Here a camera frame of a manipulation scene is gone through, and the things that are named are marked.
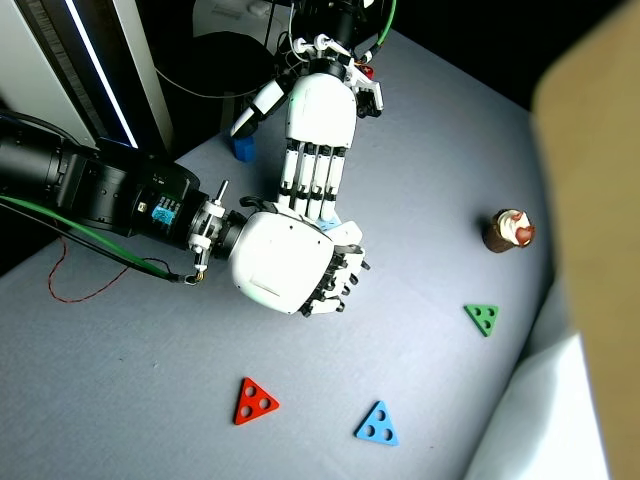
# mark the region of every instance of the robotic arm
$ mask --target robotic arm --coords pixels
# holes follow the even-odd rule
[[[269,308],[305,316],[344,309],[341,295],[357,283],[364,262],[362,233],[353,222],[323,233],[308,218],[254,197],[245,218],[214,199],[198,178],[173,163],[102,141],[99,150],[0,116],[0,206],[37,204],[65,219],[123,236],[143,234],[195,255],[204,279],[210,256],[228,260],[234,284]]]
[[[304,64],[306,74],[296,79],[289,71],[267,84],[231,130],[234,138],[251,135],[258,122],[277,110],[289,96],[287,149],[278,204],[289,206],[313,221],[319,218],[329,221],[334,217],[356,117],[377,117],[383,110],[380,84],[370,78],[372,70],[365,67],[379,49],[378,43],[360,59],[355,58],[353,51],[368,34],[366,26],[371,23],[371,15],[367,11],[373,10],[374,3],[374,0],[307,0],[301,2],[297,15],[295,2],[292,3],[289,43],[291,52]],[[302,26],[295,40],[294,15]],[[385,36],[392,16],[393,6]]]

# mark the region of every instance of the white led light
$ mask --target white led light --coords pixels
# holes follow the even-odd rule
[[[95,50],[93,49],[93,45],[91,45],[91,41],[89,40],[89,36],[87,35],[87,31],[84,28],[84,25],[82,24],[82,21],[80,20],[80,15],[78,15],[78,10],[76,10],[76,6],[73,3],[73,0],[65,0],[65,3],[67,4],[67,8],[69,9],[69,13],[71,13],[71,17],[73,18],[73,22],[76,24],[76,28],[78,29],[78,33],[80,34],[80,37],[82,37],[82,41],[84,42],[84,46],[87,49],[87,52],[89,53],[89,57],[91,58],[91,62],[93,63],[94,68],[96,69],[96,72],[98,72],[98,76],[100,77],[100,81],[102,82],[102,86],[104,87],[105,91],[107,92],[107,96],[109,97],[109,100],[111,101],[111,105],[113,105],[113,109],[116,112],[116,115],[118,116],[118,119],[120,120],[120,124],[122,125],[122,128],[124,129],[124,132],[127,134],[127,138],[129,139],[129,143],[131,144],[131,146],[133,148],[138,148],[138,144],[136,143],[135,138],[133,138],[133,133],[131,133],[131,129],[129,128],[129,124],[127,123],[127,120],[124,118],[124,114],[122,113],[122,110],[120,109],[120,105],[118,104],[118,100],[116,100],[116,96],[113,93],[113,90],[111,90],[111,85],[109,85],[109,81],[107,80],[107,76],[104,73],[104,70],[102,69],[102,65],[100,65],[100,61],[98,60],[98,56],[96,55]]]

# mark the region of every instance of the red triangle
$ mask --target red triangle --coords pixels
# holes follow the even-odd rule
[[[249,377],[242,381],[242,390],[236,408],[236,425],[242,425],[254,418],[261,417],[265,413],[273,412],[280,406],[278,401],[264,391]]]

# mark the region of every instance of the cupcake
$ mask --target cupcake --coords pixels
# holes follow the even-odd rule
[[[528,247],[531,245],[535,231],[536,227],[531,225],[525,212],[500,210],[484,230],[482,239],[489,250],[502,253],[513,247]]]

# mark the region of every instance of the triangular block with holes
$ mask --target triangular block with holes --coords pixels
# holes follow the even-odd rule
[[[391,417],[383,401],[377,402],[355,432],[357,438],[384,445],[398,445]]]
[[[496,318],[498,318],[498,307],[495,305],[465,305],[464,309],[485,337],[491,335]]]
[[[273,412],[280,406],[278,401],[269,395],[262,387],[249,377],[242,380],[242,390],[238,398],[238,407],[233,421],[236,425],[242,425],[265,413]]]

